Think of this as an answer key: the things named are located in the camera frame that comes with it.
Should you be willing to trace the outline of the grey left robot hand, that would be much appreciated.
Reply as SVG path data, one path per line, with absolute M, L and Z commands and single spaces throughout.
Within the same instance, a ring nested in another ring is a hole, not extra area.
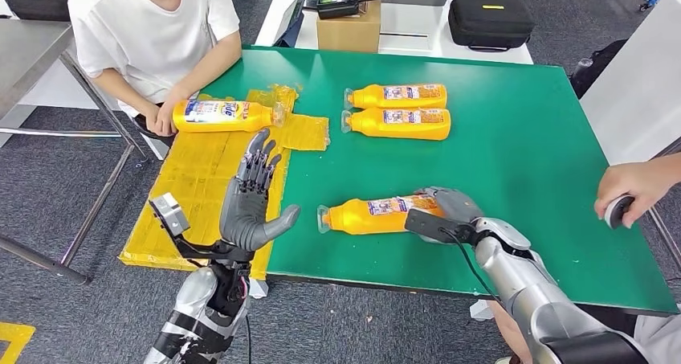
M 241 158 L 237 172 L 229 181 L 219 220 L 221 239 L 247 252 L 255 252 L 291 229 L 300 215 L 292 204 L 275 219 L 267 220 L 269 190 L 281 154 L 274 155 L 276 141 L 270 129 L 258 131 Z

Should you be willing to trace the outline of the person's left hand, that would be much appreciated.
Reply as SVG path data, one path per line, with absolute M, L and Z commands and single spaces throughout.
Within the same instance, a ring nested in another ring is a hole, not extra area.
M 177 104 L 186 99 L 186 96 L 178 92 L 171 92 L 165 102 L 158 109 L 153 131 L 163 137 L 173 136 L 177 128 L 173 120 L 173 111 Z

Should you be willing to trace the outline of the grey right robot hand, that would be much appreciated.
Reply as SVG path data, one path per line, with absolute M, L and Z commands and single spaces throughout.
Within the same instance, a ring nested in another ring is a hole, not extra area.
M 473 199 L 460 190 L 429 186 L 417 190 L 416 193 L 426 194 L 434 198 L 443 212 L 443 217 L 450 221 L 471 223 L 477 218 L 483 217 L 482 210 Z

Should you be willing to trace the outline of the person's right hand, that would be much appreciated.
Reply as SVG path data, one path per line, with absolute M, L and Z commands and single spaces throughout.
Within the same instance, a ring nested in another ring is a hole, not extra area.
M 141 114 L 145 119 L 145 128 L 151 133 L 157 134 L 157 114 L 159 107 L 156 104 L 148 103 L 141 108 Z
M 634 201 L 622 216 L 622 225 L 631 228 L 674 184 L 659 160 L 611 166 L 599 183 L 594 210 L 599 219 L 604 219 L 607 207 L 616 198 L 631 195 Z

